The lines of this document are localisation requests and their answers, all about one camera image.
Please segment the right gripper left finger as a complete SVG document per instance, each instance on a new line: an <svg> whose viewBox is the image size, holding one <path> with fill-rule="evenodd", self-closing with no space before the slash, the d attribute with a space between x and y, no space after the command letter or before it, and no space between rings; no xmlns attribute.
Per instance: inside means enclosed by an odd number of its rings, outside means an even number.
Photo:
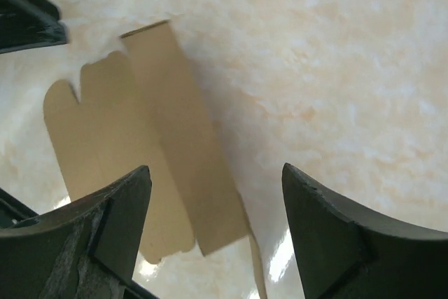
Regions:
<svg viewBox="0 0 448 299"><path fill-rule="evenodd" d="M140 166L79 200L1 228L1 297L152 298L132 279L150 179Z"/></svg>

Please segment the brown cardboard box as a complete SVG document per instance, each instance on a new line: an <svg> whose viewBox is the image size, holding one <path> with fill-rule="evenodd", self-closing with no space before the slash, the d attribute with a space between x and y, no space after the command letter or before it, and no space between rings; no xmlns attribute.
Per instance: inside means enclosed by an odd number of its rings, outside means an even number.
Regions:
<svg viewBox="0 0 448 299"><path fill-rule="evenodd" d="M169 21L127 32L124 48L82 66L80 92L55 81L45 125L72 200L138 166L152 192L140 252L149 263L198 246L208 256L242 238L266 297L260 251L188 58Z"/></svg>

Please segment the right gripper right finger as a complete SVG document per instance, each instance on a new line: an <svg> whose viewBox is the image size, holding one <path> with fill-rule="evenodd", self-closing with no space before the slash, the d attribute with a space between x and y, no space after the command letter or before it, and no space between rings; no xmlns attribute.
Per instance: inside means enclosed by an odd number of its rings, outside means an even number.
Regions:
<svg viewBox="0 0 448 299"><path fill-rule="evenodd" d="M286 163L283 200L306 298L446 298L447 233L359 204Z"/></svg>

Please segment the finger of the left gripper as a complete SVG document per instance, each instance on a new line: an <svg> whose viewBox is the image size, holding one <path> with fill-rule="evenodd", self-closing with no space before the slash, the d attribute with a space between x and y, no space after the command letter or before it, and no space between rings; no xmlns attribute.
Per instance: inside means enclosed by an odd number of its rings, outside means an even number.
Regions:
<svg viewBox="0 0 448 299"><path fill-rule="evenodd" d="M1 53L64 45L68 31L49 0L1 0Z"/></svg>

